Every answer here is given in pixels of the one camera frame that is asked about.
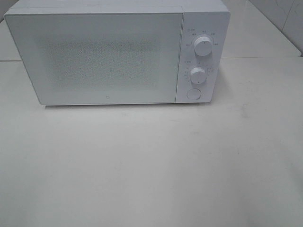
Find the round white door button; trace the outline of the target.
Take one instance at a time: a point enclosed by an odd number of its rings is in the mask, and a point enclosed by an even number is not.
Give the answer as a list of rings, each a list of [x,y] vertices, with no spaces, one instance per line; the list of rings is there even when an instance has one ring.
[[[193,88],[187,92],[187,98],[190,100],[198,100],[200,99],[202,92],[198,88]]]

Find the white timer knob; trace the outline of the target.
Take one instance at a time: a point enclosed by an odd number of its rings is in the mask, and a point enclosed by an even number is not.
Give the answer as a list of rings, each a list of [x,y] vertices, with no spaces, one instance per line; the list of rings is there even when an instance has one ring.
[[[204,68],[195,67],[190,71],[189,77],[193,84],[203,84],[207,79],[207,73]]]

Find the white microwave door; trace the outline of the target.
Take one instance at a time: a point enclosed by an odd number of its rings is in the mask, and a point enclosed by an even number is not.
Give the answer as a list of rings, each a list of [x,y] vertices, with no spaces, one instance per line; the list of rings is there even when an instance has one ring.
[[[183,15],[7,15],[42,105],[173,103]]]

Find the upper white power knob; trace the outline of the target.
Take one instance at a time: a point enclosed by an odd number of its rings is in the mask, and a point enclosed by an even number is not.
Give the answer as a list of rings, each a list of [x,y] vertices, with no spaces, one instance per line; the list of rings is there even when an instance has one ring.
[[[193,47],[197,56],[205,57],[212,52],[213,40],[205,34],[200,35],[193,41]]]

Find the white microwave oven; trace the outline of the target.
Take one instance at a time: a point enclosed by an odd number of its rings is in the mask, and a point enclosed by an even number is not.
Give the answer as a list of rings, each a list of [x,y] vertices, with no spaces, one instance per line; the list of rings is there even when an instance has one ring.
[[[6,21],[7,15],[169,13],[183,15],[173,103],[208,103],[212,99],[231,16],[220,0],[20,0],[4,14],[4,19]],[[209,55],[200,57],[194,52],[193,41],[203,34],[212,38],[213,49]],[[195,67],[204,68],[207,73],[203,84],[190,81],[190,71]],[[187,98],[187,92],[193,88],[201,90],[200,99]]]

